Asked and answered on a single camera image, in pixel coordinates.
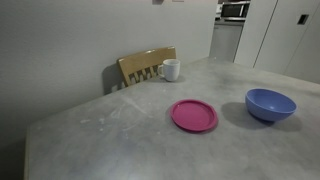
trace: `wooden chair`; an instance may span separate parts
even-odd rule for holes
[[[132,85],[131,79],[135,83],[158,75],[158,66],[165,59],[176,59],[174,47],[152,49],[145,52],[129,55],[118,59],[118,65],[122,71],[124,84],[126,87]]]

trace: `table surface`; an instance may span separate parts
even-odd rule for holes
[[[246,92],[267,88],[293,99],[287,120],[255,120]],[[170,106],[193,98],[217,111],[216,129],[178,128]],[[29,127],[29,180],[319,180],[320,85],[202,59],[177,82],[157,77],[55,114]]]

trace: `blue bowl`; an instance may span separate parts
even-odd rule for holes
[[[251,89],[246,95],[248,111],[266,121],[281,121],[293,114],[297,105],[287,96],[267,89]]]

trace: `mug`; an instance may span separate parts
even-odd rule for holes
[[[180,72],[180,61],[177,59],[166,59],[163,64],[158,67],[158,74],[167,81],[175,81],[178,79]]]

